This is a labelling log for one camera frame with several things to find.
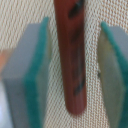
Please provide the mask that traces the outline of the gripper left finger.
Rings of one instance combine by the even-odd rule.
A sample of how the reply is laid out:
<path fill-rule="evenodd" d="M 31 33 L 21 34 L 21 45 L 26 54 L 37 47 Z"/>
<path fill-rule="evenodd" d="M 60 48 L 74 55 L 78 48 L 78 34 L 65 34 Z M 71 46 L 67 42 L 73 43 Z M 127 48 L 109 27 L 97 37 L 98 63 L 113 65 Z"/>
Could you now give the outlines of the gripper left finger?
<path fill-rule="evenodd" d="M 43 128 L 51 53 L 49 18 L 28 24 L 0 73 L 0 128 Z"/>

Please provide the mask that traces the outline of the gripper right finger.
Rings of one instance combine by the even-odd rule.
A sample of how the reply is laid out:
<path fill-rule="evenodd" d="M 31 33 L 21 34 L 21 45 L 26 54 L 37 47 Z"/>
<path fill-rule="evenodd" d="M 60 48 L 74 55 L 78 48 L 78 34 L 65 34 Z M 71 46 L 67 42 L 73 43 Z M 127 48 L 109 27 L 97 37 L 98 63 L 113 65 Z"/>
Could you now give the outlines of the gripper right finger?
<path fill-rule="evenodd" d="M 101 23 L 98 64 L 110 128 L 128 128 L 128 34 Z"/>

